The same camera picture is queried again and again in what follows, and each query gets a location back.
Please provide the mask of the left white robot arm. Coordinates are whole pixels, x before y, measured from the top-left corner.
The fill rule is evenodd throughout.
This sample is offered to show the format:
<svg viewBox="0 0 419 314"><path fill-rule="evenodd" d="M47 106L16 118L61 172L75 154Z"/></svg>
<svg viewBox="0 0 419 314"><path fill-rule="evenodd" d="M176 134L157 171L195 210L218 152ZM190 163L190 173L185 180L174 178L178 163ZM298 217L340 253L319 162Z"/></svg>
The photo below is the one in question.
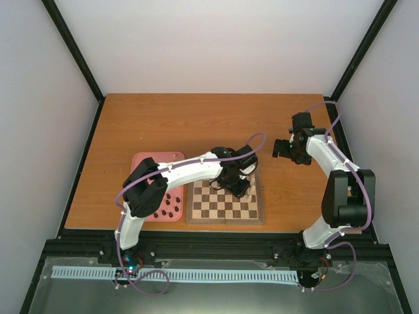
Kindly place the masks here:
<svg viewBox="0 0 419 314"><path fill-rule="evenodd" d="M122 263L136 255L139 233L146 218L160 207L167 192L196 181L215 182L215 188L241 198L250 186L247 179L258 166L256 151L249 145L239 150L215 147L203 155L179 162L157 163L146 158L126 179L115 203L121 219L115 230L113 255Z"/></svg>

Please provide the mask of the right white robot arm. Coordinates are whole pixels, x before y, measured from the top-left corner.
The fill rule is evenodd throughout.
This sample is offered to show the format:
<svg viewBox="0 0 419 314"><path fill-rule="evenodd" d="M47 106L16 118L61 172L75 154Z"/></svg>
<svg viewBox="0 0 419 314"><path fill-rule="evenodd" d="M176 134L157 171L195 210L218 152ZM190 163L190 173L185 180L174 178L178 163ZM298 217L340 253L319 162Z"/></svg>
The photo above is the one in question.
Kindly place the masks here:
<svg viewBox="0 0 419 314"><path fill-rule="evenodd" d="M318 261L336 238L369 227L374 216L376 177L370 169L361 169L350 161L328 130L313 125L309 112L297 113L291 121L291 138L275 140L273 157L305 166L315 160L327 177L321 215L299 233L293 250L293 260L308 266Z"/></svg>

